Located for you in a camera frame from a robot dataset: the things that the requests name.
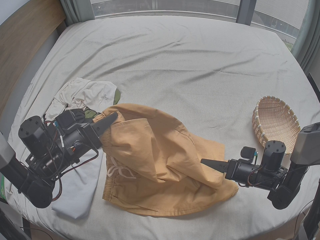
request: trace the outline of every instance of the folded white garment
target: folded white garment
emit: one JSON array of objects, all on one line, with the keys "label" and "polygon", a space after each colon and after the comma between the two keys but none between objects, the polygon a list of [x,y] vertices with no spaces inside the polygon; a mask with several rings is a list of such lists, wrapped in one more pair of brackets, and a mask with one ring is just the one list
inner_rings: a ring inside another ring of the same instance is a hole
[{"label": "folded white garment", "polygon": [[[99,156],[96,159],[69,171],[61,177],[62,194],[58,200],[52,202],[52,210],[74,219],[87,217],[98,183],[102,156],[104,155],[101,148],[98,151]],[[80,158],[80,163],[95,155],[96,152],[89,150]],[[59,182],[57,181],[52,196],[55,197],[58,192]]]},{"label": "folded white garment", "polygon": [[79,109],[85,106],[101,113],[113,105],[117,87],[112,82],[90,81],[76,78],[67,82],[54,96],[46,114],[52,120],[67,109]]}]

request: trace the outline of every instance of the woven basket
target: woven basket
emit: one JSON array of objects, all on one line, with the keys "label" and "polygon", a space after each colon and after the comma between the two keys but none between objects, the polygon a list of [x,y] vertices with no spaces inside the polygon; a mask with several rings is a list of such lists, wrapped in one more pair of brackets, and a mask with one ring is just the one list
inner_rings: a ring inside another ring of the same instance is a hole
[{"label": "woven basket", "polygon": [[287,148],[285,155],[292,153],[301,131],[296,114],[287,103],[274,96],[265,96],[258,101],[252,126],[263,147],[267,141],[281,141]]}]

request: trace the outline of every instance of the gray-green curtain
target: gray-green curtain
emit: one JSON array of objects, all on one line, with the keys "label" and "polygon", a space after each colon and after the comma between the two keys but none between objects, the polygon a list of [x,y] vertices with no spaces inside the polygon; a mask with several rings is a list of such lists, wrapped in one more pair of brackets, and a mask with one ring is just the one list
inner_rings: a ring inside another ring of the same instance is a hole
[{"label": "gray-green curtain", "polygon": [[308,75],[320,46],[320,0],[309,0],[306,15],[291,53]]},{"label": "gray-green curtain", "polygon": [[60,0],[66,13],[66,25],[94,20],[90,0]]}]

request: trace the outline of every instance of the bed sheet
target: bed sheet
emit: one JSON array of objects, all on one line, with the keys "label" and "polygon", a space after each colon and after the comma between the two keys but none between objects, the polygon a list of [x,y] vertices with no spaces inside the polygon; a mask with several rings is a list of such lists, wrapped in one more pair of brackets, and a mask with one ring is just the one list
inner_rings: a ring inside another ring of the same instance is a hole
[{"label": "bed sheet", "polygon": [[[300,66],[278,36],[225,21],[181,16],[136,16],[69,26],[32,80],[15,117],[9,142],[17,158],[28,151],[20,124],[42,115],[53,96],[76,77],[111,81],[121,103],[147,105],[181,120],[187,129],[225,144],[225,158],[238,159],[243,146],[262,147],[251,124],[265,95],[287,102],[306,126],[320,121],[320,104]],[[289,165],[286,157],[284,165]],[[73,220],[35,208],[10,182],[9,204],[25,218],[70,239],[246,239],[281,226],[313,199],[320,176],[312,166],[288,208],[276,210],[268,192],[240,188],[205,211],[169,218],[131,214],[102,199],[106,161],[89,215]]]}]

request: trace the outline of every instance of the drawstring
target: drawstring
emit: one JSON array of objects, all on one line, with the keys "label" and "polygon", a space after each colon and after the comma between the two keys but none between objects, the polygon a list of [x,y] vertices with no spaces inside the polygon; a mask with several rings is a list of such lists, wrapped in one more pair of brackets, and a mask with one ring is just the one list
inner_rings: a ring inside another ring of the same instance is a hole
[{"label": "drawstring", "polygon": [[[120,174],[121,176],[123,176],[123,177],[125,177],[125,178],[128,178],[128,179],[136,179],[136,177],[134,177],[133,173],[131,172],[130,168],[128,168],[128,167],[126,167],[126,166],[118,165],[117,162],[116,162],[116,160],[115,160],[115,158],[114,158],[113,156],[110,156],[110,158],[111,158],[111,161],[112,161],[112,163],[113,163],[113,166],[111,166],[111,167],[109,168],[109,170],[107,171],[107,173],[106,173],[108,177],[111,177],[116,170],[119,170],[119,174]],[[128,170],[128,171],[130,172],[130,174],[131,174],[132,177],[128,177],[128,176],[124,175],[124,174],[122,173],[122,169]]]}]

